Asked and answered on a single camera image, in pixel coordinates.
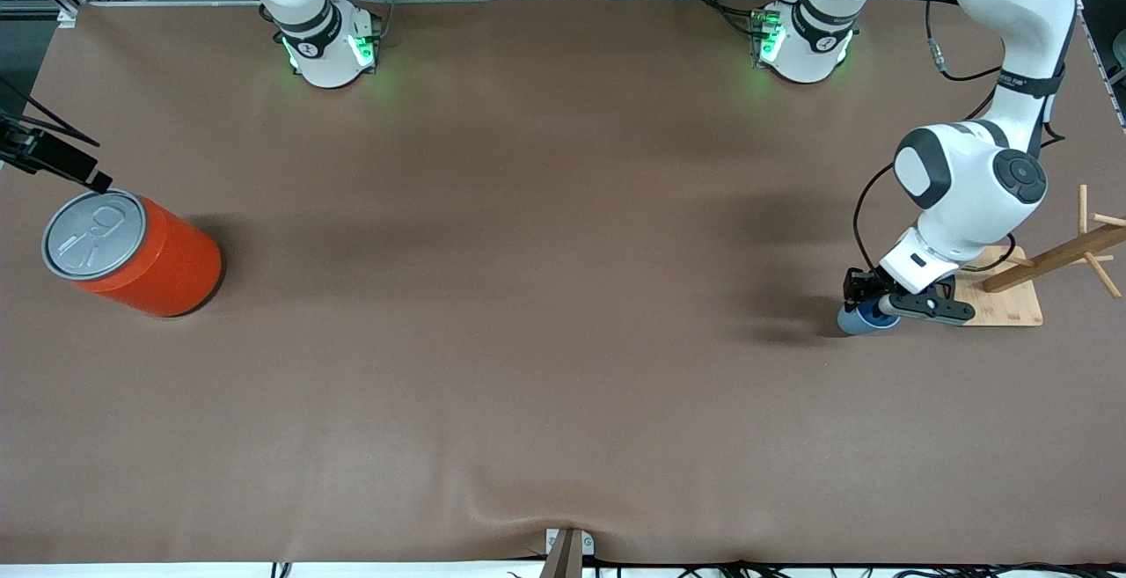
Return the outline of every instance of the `wooden stick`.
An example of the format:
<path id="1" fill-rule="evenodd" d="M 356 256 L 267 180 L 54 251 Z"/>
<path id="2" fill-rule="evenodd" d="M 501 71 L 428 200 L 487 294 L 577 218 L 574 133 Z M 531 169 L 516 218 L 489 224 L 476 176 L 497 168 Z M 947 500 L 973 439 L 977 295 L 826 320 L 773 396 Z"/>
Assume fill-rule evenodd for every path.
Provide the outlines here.
<path id="1" fill-rule="evenodd" d="M 1115 260 L 1115 256 L 1114 255 L 1096 255 L 1094 256 L 1094 260 L 1096 261 L 1114 261 Z M 1076 260 L 1072 261 L 1071 264 L 1069 264 L 1069 266 L 1087 266 L 1087 259 L 1076 259 Z"/>
<path id="2" fill-rule="evenodd" d="M 1091 265 L 1091 269 L 1094 270 L 1094 274 L 1099 277 L 1099 281 L 1102 282 L 1102 285 L 1103 287 L 1107 288 L 1107 292 L 1110 293 L 1110 296 L 1114 296 L 1115 299 L 1121 299 L 1123 293 L 1118 292 L 1118 286 L 1115 285 L 1115 282 L 1110 281 L 1110 275 L 1107 275 L 1107 272 L 1102 269 L 1102 266 L 1094 260 L 1094 256 L 1091 255 L 1090 252 L 1084 252 L 1083 259 L 1087 259 L 1087 263 Z"/>
<path id="3" fill-rule="evenodd" d="M 1035 279 L 1057 268 L 1063 268 L 1076 259 L 1082 259 L 1084 252 L 1101 252 L 1110 248 L 1110 246 L 1119 244 L 1123 241 L 1126 241 L 1126 229 L 1103 224 L 1071 241 L 1065 241 L 1047 252 L 1042 252 L 1030 258 L 1029 261 L 1035 264 L 1035 266 L 1013 266 L 1003 273 L 998 273 L 985 279 L 981 283 L 981 286 L 985 292 L 991 293 L 1009 290 L 1015 285 Z"/>
<path id="4" fill-rule="evenodd" d="M 1111 226 L 1126 226 L 1126 220 L 1123 220 L 1121 217 L 1111 217 L 1109 215 L 1101 215 L 1098 213 L 1091 213 L 1091 221 L 1100 224 L 1110 224 Z"/>
<path id="5" fill-rule="evenodd" d="M 1087 185 L 1079 186 L 1079 234 L 1087 232 Z"/>

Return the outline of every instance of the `wooden mug tree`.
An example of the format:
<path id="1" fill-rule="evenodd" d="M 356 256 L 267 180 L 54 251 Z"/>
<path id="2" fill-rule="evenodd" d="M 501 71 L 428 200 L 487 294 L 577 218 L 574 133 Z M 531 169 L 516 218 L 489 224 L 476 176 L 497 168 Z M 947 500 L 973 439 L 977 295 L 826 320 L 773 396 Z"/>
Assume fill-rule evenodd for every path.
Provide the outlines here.
<path id="1" fill-rule="evenodd" d="M 1090 222 L 1100 224 L 1090 230 Z M 986 273 L 958 273 L 959 301 L 968 302 L 977 314 L 967 326 L 1038 326 L 1044 322 L 1039 301 L 1031 281 L 1071 265 L 1088 265 L 1115 299 L 1121 299 L 1118 286 L 1107 275 L 1102 264 L 1114 256 L 1099 254 L 1126 241 L 1126 219 L 1110 217 L 1088 212 L 1087 185 L 1079 187 L 1079 234 L 1052 250 L 1025 258 L 1016 248 L 999 268 Z M 989 265 L 1004 252 L 1006 247 L 989 247 L 978 265 Z"/>

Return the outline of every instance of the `brown tabletop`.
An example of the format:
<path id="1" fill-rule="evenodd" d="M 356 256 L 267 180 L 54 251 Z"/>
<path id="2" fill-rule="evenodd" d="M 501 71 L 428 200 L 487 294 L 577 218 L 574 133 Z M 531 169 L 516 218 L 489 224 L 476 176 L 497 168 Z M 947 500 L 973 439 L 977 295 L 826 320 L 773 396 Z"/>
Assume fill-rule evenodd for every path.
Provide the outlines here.
<path id="1" fill-rule="evenodd" d="M 1055 562 L 1126 550 L 1126 311 L 1037 281 L 1038 329 L 840 338 L 852 202 L 944 81 L 873 1 L 817 86 L 696 1 L 400 6 L 378 74 L 287 72 L 253 8 L 86 8 L 35 94 L 119 186 L 216 237 L 217 297 L 145 318 L 50 274 L 81 189 L 0 183 L 3 561 Z M 955 73 L 993 34 L 937 6 Z M 1126 213 L 1082 33 L 1017 232 Z M 882 255 L 917 210 L 866 207 Z M 1123 277 L 1120 261 L 1108 266 Z"/>

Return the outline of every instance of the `orange cylinder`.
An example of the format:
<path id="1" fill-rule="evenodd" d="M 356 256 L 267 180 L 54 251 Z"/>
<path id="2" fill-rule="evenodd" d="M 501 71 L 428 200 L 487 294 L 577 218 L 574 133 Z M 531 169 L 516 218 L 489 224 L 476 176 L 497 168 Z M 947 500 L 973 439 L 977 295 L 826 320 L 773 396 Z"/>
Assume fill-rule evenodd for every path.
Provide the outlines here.
<path id="1" fill-rule="evenodd" d="M 81 195 L 43 233 L 43 258 L 78 287 L 153 317 L 186 314 L 215 292 L 215 240 L 146 197 Z"/>

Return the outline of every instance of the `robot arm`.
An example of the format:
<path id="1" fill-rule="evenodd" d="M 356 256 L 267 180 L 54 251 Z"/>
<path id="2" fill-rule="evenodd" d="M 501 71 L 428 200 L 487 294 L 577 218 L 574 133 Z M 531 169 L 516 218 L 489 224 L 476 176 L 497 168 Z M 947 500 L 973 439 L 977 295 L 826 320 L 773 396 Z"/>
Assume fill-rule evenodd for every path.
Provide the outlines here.
<path id="1" fill-rule="evenodd" d="M 852 24 L 867 1 L 799 0 L 768 6 L 779 14 L 785 33 L 772 52 L 761 57 L 762 63 L 797 83 L 823 80 L 844 60 Z"/>
<path id="2" fill-rule="evenodd" d="M 879 261 L 879 268 L 850 275 L 854 297 L 879 296 L 874 286 L 881 283 L 894 286 L 886 291 L 892 294 L 885 293 L 878 305 L 868 309 L 877 318 L 884 313 L 965 322 L 965 312 L 947 315 L 951 312 L 938 312 L 933 305 L 897 308 L 892 302 L 894 293 L 900 290 L 900 296 L 918 304 L 902 291 L 932 293 L 935 285 L 981 255 L 985 246 L 1020 225 L 1047 189 L 1038 162 L 1040 127 L 1063 78 L 1075 0 L 958 3 L 975 21 L 1000 34 L 1004 42 L 1001 74 L 993 104 L 982 118 L 920 127 L 900 143 L 895 177 L 922 214 Z M 857 291 L 860 285 L 864 290 Z M 847 312 L 858 305 L 849 292 L 847 283 Z"/>
<path id="3" fill-rule="evenodd" d="M 319 88 L 374 69 L 372 15 L 346 0 L 259 0 L 282 29 L 289 63 Z"/>

